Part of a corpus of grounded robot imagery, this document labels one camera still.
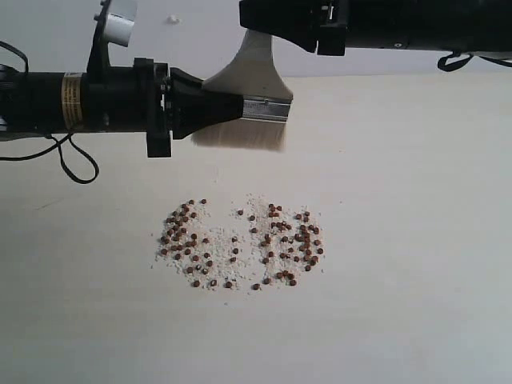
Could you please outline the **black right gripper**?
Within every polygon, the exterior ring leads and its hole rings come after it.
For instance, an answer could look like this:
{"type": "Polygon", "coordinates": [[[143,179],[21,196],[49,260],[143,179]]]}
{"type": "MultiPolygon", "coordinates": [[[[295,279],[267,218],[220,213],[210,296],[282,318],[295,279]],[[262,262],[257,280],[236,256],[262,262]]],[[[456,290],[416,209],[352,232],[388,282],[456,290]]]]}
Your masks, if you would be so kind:
{"type": "Polygon", "coordinates": [[[318,55],[347,48],[405,49],[410,1],[279,1],[238,3],[240,25],[318,55]]]}

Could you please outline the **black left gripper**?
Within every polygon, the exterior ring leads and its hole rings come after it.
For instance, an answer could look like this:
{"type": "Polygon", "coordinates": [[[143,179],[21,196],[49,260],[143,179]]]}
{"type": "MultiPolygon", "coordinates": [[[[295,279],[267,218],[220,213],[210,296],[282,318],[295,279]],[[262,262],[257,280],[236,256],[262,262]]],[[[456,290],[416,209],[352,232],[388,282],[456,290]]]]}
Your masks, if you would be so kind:
{"type": "Polygon", "coordinates": [[[165,63],[136,58],[132,66],[110,66],[82,76],[83,130],[87,133],[144,133],[149,158],[171,156],[171,138],[184,139],[208,126],[237,120],[244,98],[208,91],[203,80],[170,68],[170,125],[164,108],[165,63]]]}

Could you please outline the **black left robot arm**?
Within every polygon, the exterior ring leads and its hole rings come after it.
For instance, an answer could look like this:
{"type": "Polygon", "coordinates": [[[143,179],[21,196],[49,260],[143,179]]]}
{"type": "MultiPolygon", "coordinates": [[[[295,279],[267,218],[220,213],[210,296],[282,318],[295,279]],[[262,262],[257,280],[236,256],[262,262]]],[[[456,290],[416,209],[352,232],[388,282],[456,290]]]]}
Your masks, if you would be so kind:
{"type": "Polygon", "coordinates": [[[103,78],[85,73],[1,70],[1,137],[144,133],[150,158],[171,156],[171,143],[242,117],[241,95],[207,91],[186,72],[136,58],[103,78]]]}

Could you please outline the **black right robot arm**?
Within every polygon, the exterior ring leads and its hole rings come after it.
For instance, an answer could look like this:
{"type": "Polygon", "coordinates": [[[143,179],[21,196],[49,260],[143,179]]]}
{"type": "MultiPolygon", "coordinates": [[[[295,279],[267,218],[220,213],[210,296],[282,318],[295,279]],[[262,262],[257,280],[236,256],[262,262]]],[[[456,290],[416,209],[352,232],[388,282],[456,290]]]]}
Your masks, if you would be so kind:
{"type": "Polygon", "coordinates": [[[239,22],[325,56],[348,48],[511,53],[509,1],[241,1],[239,22]]]}

